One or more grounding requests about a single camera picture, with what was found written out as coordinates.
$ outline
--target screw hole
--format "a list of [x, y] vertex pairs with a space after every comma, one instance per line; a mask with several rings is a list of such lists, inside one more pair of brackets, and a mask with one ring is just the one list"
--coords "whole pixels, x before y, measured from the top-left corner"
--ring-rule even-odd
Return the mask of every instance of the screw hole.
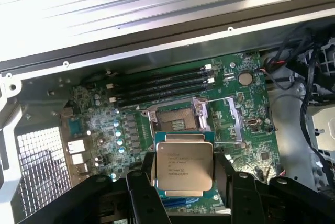
[[11, 91], [15, 91], [15, 90], [16, 90], [16, 85], [15, 85], [15, 84], [12, 84], [12, 85], [9, 87], [9, 89], [10, 89]]
[[152, 214], [153, 212], [155, 212], [155, 209], [154, 209], [154, 208], [149, 208], [149, 209], [147, 209], [147, 213], [148, 213], [148, 214]]

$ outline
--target capacitor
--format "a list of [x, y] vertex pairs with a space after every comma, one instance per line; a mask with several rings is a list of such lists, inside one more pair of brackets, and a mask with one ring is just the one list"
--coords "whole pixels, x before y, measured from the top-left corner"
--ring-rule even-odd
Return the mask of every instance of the capacitor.
[[102, 159], [103, 159], [103, 157], [100, 156], [100, 155], [94, 158], [95, 161], [99, 161], [99, 160], [102, 160]]
[[100, 101], [100, 100], [96, 100], [96, 101], [94, 101], [94, 104], [95, 104], [96, 106], [99, 106], [99, 105], [101, 105], [101, 101]]
[[118, 139], [118, 141], [116, 142], [118, 145], [123, 145], [124, 141], [123, 139]]
[[120, 122], [119, 122], [119, 121], [114, 121], [114, 122], [113, 122], [113, 126], [114, 126], [114, 127], [118, 127], [119, 125], [120, 125]]
[[124, 147], [120, 147], [120, 149], [119, 149], [119, 153], [124, 153], [126, 151], [126, 149], [124, 148]]
[[115, 132], [115, 136], [120, 137], [121, 135], [122, 135], [121, 131], [118, 130]]
[[99, 167], [103, 164], [104, 162], [102, 160], [98, 160], [97, 162], [94, 163], [95, 167]]

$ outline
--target ram slot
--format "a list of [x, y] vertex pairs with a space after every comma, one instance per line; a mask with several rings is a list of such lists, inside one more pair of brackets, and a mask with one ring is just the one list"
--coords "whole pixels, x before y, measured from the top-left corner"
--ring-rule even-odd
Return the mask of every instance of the ram slot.
[[142, 80], [135, 80], [132, 81], [131, 84], [123, 83], [120, 84], [118, 88], [115, 88], [113, 92], [116, 93], [123, 93], [129, 89], [135, 90], [135, 89], [143, 89], [143, 88], [152, 88], [156, 87], [158, 85], [168, 85], [173, 82], [183, 82], [188, 80], [194, 80], [201, 77], [209, 77], [214, 74], [213, 70], [192, 70], [188, 71], [187, 73], [174, 73], [174, 74], [168, 74], [168, 75], [160, 75], [160, 78], [155, 77], [153, 79], [152, 77], [148, 77], [147, 79]]
[[125, 106], [131, 106], [131, 105], [138, 105], [143, 104], [147, 102], [162, 100], [170, 97], [177, 97], [177, 96], [183, 96], [187, 94], [193, 94], [193, 93], [199, 93], [203, 91], [208, 91], [212, 89], [213, 86], [211, 84], [201, 84], [201, 85], [194, 85], [194, 86], [188, 86], [184, 88], [178, 88], [173, 89], [167, 92], [162, 93], [156, 93], [149, 96], [142, 96], [142, 97], [135, 97], [131, 99], [123, 99], [119, 100], [117, 102], [117, 106], [119, 107], [125, 107]]
[[139, 89], [135, 91], [129, 90], [128, 92], [125, 92], [123, 94], [115, 94], [115, 97], [121, 98], [121, 99], [129, 99], [134, 96], [148, 96], [148, 95], [152, 95], [155, 93], [167, 92], [169, 90], [176, 89], [176, 88], [200, 85], [200, 84], [207, 83], [207, 82], [208, 82], [207, 77], [196, 79], [196, 80], [189, 80], [186, 82], [178, 81], [178, 82], [169, 83], [166, 85], [160, 85], [160, 86], [155, 86], [151, 88], [144, 88], [144, 89]]

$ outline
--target black cable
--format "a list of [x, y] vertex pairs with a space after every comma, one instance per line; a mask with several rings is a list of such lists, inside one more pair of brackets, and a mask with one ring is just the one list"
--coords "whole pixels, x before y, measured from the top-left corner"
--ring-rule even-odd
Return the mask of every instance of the black cable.
[[279, 82], [277, 81], [277, 79], [275, 79], [270, 73], [268, 73], [265, 69], [262, 69], [261, 70], [264, 74], [266, 74], [270, 79], [271, 79], [271, 81], [279, 88], [279, 89], [281, 89], [281, 90], [283, 90], [283, 91], [287, 91], [287, 90], [289, 90], [289, 89], [291, 89], [293, 86], [294, 86], [294, 84], [295, 84], [295, 82], [292, 82], [288, 87], [283, 87], [282, 85], [280, 85], [279, 84]]
[[282, 42], [282, 44], [280, 45], [280, 47], [279, 47], [279, 49], [278, 49], [278, 51], [277, 51], [276, 56], [273, 57], [273, 58], [271, 58], [271, 59], [269, 60], [269, 62], [266, 63], [266, 64], [264, 65], [264, 67], [265, 67], [265, 69], [266, 69], [267, 71], [270, 71], [270, 65], [276, 63], [276, 62], [280, 59], [280, 56], [282, 55], [282, 53], [283, 53], [283, 51], [284, 51], [284, 49], [285, 49], [287, 43], [290, 41], [290, 39], [295, 35], [295, 33], [296, 33], [301, 27], [303, 27], [304, 25], [306, 25], [306, 23], [307, 23], [307, 22], [304, 22], [304, 23], [299, 24], [297, 27], [295, 27], [295, 28], [294, 28], [294, 29], [293, 29], [293, 30], [292, 30], [292, 31], [285, 37], [284, 41]]
[[319, 55], [319, 53], [320, 53], [320, 47], [315, 46], [309, 61], [307, 83], [306, 83], [306, 95], [300, 108], [300, 117], [299, 117], [301, 130], [309, 146], [311, 146], [311, 141], [306, 127], [306, 113], [309, 100], [312, 96], [314, 72], [317, 63], [317, 56]]
[[310, 57], [310, 62], [309, 62], [309, 67], [308, 67], [307, 84], [306, 84], [306, 94], [305, 94], [303, 103], [302, 103], [301, 108], [300, 108], [299, 121], [300, 121], [301, 131], [303, 132], [303, 135], [304, 135], [309, 147], [314, 151], [315, 155], [318, 156], [318, 158], [320, 159], [320, 161], [323, 165], [323, 170], [326, 174], [329, 186], [334, 188], [334, 181], [332, 179], [332, 173], [330, 171], [330, 167], [329, 167], [327, 161], [325, 160], [325, 158], [318, 152], [318, 150], [316, 150], [315, 148], [312, 147], [310, 136], [309, 136], [309, 133], [308, 133], [308, 130], [307, 130], [307, 127], [306, 127], [307, 107], [308, 107], [309, 100], [312, 96], [315, 67], [316, 67], [316, 63], [317, 63], [317, 60], [318, 60], [318, 55], [320, 54], [320, 52], [321, 52], [321, 47], [318, 46], [318, 45], [315, 45], [314, 49], [313, 49], [313, 52], [312, 52], [312, 55]]

